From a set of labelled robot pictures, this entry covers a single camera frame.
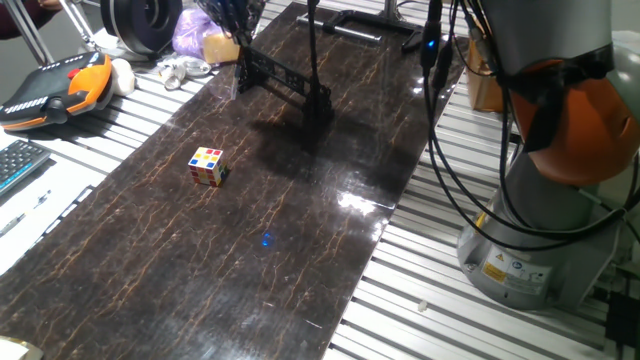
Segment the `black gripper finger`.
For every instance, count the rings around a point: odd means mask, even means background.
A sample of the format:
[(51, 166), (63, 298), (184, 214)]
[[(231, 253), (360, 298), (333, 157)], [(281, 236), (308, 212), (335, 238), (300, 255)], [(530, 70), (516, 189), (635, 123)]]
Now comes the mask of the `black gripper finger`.
[(217, 20), (218, 25), (231, 37), (236, 37), (240, 31), (240, 24), (235, 13), (223, 12)]
[(241, 45), (249, 46), (259, 29), (260, 13), (249, 13), (241, 30)]

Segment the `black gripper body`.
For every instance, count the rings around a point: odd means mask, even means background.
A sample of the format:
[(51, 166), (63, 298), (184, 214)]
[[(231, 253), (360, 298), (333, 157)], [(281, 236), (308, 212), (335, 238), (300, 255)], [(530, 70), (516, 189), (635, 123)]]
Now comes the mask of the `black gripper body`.
[(260, 15), (266, 6), (265, 0), (201, 0), (200, 7), (209, 14)]

